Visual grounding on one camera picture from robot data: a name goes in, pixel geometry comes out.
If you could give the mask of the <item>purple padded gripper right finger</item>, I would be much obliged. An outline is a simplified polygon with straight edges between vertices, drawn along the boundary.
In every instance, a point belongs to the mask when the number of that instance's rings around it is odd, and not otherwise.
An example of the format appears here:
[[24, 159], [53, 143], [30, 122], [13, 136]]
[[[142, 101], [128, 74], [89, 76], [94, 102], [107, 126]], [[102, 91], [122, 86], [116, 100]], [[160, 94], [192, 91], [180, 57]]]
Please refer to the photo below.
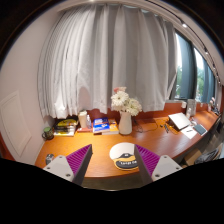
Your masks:
[[168, 155], [158, 156], [139, 145], [134, 146], [134, 155], [144, 184], [152, 183], [182, 169]]

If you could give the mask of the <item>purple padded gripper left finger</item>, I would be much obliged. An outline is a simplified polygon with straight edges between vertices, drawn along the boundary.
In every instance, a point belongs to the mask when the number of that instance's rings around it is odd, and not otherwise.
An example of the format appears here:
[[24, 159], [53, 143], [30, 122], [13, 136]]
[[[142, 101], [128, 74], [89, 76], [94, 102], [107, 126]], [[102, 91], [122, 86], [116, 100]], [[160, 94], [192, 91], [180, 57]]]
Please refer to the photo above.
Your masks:
[[81, 186], [92, 154], [92, 145], [86, 145], [68, 156], [57, 156], [44, 170]]

